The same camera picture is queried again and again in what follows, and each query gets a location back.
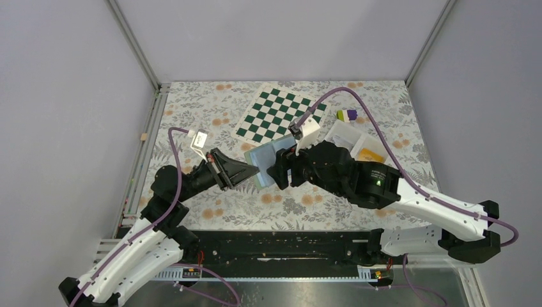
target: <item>white bracket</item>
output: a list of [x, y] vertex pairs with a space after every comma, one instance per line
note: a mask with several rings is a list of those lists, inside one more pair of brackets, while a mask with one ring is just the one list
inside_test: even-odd
[[299, 155], [299, 150], [310, 147], [318, 140], [318, 133], [320, 132], [320, 125], [314, 120], [313, 116], [307, 117], [307, 120], [303, 122], [299, 127], [301, 137], [295, 138], [297, 146], [295, 147], [295, 155]]
[[201, 129], [199, 129], [198, 131], [190, 130], [188, 132], [188, 137], [192, 137], [192, 143], [190, 144], [190, 148], [195, 151], [198, 156], [202, 157], [203, 160], [207, 160], [207, 158], [205, 157], [206, 150], [204, 149], [207, 136], [207, 131]]

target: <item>small white container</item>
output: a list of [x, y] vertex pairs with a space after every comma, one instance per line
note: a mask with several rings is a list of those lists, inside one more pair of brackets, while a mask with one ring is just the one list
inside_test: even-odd
[[325, 135], [324, 140], [334, 143], [337, 147], [348, 149], [350, 155], [355, 158], [353, 149], [363, 134], [363, 132], [352, 127], [350, 124], [342, 122], [341, 120], [336, 120], [329, 132]]
[[373, 138], [369, 134], [352, 127], [349, 123], [336, 120], [331, 129], [326, 134], [324, 140], [334, 143], [338, 147], [344, 147], [350, 151], [350, 156], [359, 161], [359, 154], [365, 148], [376, 155], [382, 157], [382, 163], [389, 163], [389, 154], [379, 139]]

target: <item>table surface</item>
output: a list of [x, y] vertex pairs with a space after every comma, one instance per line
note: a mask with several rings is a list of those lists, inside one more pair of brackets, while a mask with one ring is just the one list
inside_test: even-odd
[[[369, 107], [399, 162], [412, 178], [437, 190], [430, 157], [403, 81], [355, 82], [269, 82], [292, 91], [320, 97], [333, 88], [347, 86], [355, 90]], [[160, 129], [147, 170], [138, 211], [152, 197], [150, 186], [156, 171], [175, 165], [169, 147], [170, 127], [209, 131], [206, 146], [244, 161], [244, 152], [253, 146], [231, 137], [261, 82], [178, 82], [172, 83]], [[335, 122], [340, 109], [356, 109], [356, 129], [378, 137], [357, 101], [346, 92], [326, 100], [330, 112], [322, 123], [322, 140]], [[201, 158], [189, 145], [185, 134], [175, 134], [182, 170], [189, 173]], [[190, 212], [183, 225], [193, 230], [371, 230], [375, 228], [411, 228], [427, 223], [393, 210], [368, 210], [350, 205], [311, 184], [280, 191], [276, 185], [257, 191], [253, 179], [235, 189], [222, 192], [213, 187], [184, 202]]]

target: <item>metal frame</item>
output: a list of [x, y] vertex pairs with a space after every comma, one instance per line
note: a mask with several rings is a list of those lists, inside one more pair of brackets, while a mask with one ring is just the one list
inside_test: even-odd
[[132, 52], [134, 52], [135, 58], [141, 65], [141, 68], [143, 69], [143, 72], [147, 76], [147, 79], [149, 79], [149, 82], [151, 83], [154, 90], [157, 91], [160, 88], [160, 81], [158, 80], [154, 71], [152, 70], [152, 67], [149, 64], [149, 61], [147, 60], [147, 58], [145, 57], [143, 50], [141, 50], [141, 46], [137, 42], [136, 37], [134, 36], [134, 33], [132, 32], [132, 29], [130, 29], [128, 22], [126, 21], [126, 17], [122, 13], [122, 10], [117, 0], [104, 0], [104, 1], [109, 7], [111, 13], [113, 14], [113, 17], [115, 18], [115, 21], [117, 22], [122, 34], [126, 38], [128, 45], [132, 49]]
[[422, 50], [420, 50], [418, 57], [416, 57], [416, 60], [414, 61], [412, 68], [408, 72], [408, 75], [406, 75], [405, 84], [407, 88], [409, 88], [410, 85], [412, 85], [412, 81], [416, 77], [418, 70], [420, 69], [421, 65], [425, 61], [429, 51], [431, 50], [431, 47], [433, 46], [433, 43], [435, 42], [438, 35], [440, 34], [440, 30], [442, 29], [442, 26], [448, 19], [448, 16], [450, 16], [450, 13], [452, 12], [452, 9], [454, 8], [454, 5], [457, 3], [457, 1], [458, 0], [448, 0], [448, 2], [446, 2], [446, 4], [444, 5], [442, 12], [440, 12], [440, 15], [438, 16], [438, 19], [435, 25], [433, 26], [433, 29], [429, 33], [429, 36], [427, 37], [422, 47]]

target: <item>eraser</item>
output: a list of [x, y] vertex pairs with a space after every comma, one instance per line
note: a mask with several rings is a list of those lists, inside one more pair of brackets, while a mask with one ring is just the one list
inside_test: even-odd
[[348, 123], [351, 120], [355, 120], [356, 118], [357, 118], [356, 110], [338, 110], [337, 111], [337, 119], [345, 123]]

